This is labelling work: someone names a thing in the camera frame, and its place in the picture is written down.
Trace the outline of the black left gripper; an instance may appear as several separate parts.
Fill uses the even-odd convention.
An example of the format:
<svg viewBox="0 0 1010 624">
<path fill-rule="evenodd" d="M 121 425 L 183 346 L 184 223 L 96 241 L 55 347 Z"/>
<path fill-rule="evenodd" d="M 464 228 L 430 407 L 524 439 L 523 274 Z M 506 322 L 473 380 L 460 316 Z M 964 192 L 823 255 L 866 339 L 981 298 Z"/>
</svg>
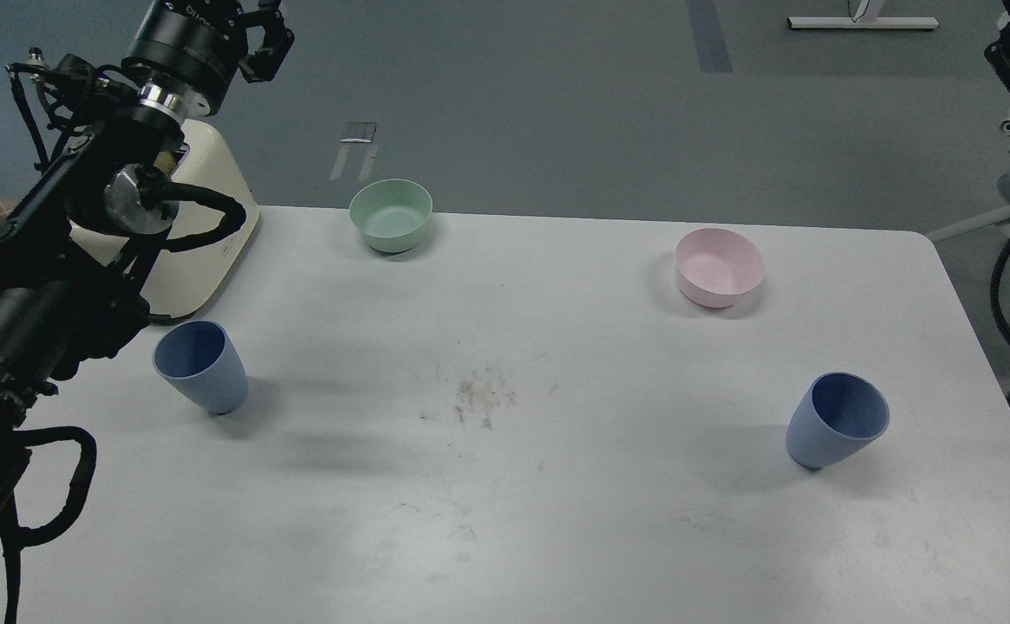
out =
<svg viewBox="0 0 1010 624">
<path fill-rule="evenodd" d="M 244 12 L 239 1 L 154 1 L 121 67 L 137 83 L 184 92 L 195 117 L 218 114 L 238 68 L 248 83 L 271 82 L 296 35 L 287 27 L 283 1 L 258 1 Z M 246 31 L 262 30 L 247 50 Z"/>
</svg>

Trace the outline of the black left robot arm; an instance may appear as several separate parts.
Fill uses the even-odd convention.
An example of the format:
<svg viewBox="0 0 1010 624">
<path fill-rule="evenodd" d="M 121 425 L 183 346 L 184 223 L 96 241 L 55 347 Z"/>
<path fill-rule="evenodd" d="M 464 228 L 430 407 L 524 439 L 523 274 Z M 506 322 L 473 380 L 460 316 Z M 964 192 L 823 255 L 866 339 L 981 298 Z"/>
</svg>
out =
<svg viewBox="0 0 1010 624">
<path fill-rule="evenodd" d="M 38 396 L 113 358 L 152 323 L 141 296 L 160 254 L 219 244 L 248 214 L 176 181 L 183 124 L 216 114 L 235 75 L 275 78 L 295 42 L 278 1 L 154 1 L 117 66 L 40 49 L 6 66 L 40 174 L 0 224 L 0 542 L 3 620 L 20 605 L 22 553 L 81 516 L 99 447 L 78 426 L 25 430 Z"/>
</svg>

